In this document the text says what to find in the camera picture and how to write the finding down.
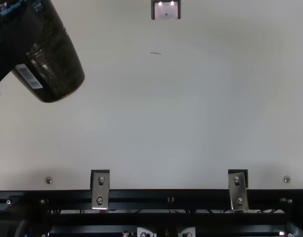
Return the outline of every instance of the black cylindrical object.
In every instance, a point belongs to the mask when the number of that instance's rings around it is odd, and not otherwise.
[[[28,0],[43,23],[38,41],[12,72],[41,101],[54,102],[82,84],[84,72],[75,48],[50,0]]]

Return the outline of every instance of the barcode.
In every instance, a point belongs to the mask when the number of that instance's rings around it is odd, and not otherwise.
[[[30,72],[25,64],[20,64],[15,67],[19,73],[24,77],[27,83],[32,87],[32,89],[40,89],[43,86],[39,83],[39,81],[34,77],[34,75]]]

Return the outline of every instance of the screw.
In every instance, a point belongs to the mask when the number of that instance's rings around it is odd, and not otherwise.
[[[235,182],[236,186],[239,186],[239,178],[237,176],[233,178],[233,181]]]
[[[102,186],[104,182],[104,177],[99,177],[99,185]]]
[[[45,182],[51,184],[53,182],[52,177],[46,177]]]
[[[102,197],[98,197],[98,198],[97,198],[97,203],[98,203],[99,206],[102,205],[102,203],[103,203]]]
[[[237,204],[238,204],[239,206],[241,206],[243,202],[244,202],[244,201],[243,201],[243,199],[242,199],[241,197],[239,197],[239,198],[237,199]]]
[[[291,181],[291,177],[288,175],[285,175],[283,179],[285,183],[289,183]]]

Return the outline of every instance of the metal bracket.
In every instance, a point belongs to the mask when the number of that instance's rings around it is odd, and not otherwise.
[[[157,233],[145,227],[137,227],[137,237],[157,237]]]
[[[188,227],[178,230],[178,237],[196,237],[195,227]]]
[[[91,208],[107,210],[109,205],[110,173],[93,172]]]
[[[228,187],[232,210],[249,209],[244,173],[228,174]]]

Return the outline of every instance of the white surface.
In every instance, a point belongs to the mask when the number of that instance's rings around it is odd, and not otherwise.
[[[52,104],[0,83],[0,190],[89,189],[91,169],[112,189],[226,189],[237,168],[303,188],[303,0],[184,0],[176,21],[53,2],[86,80]]]

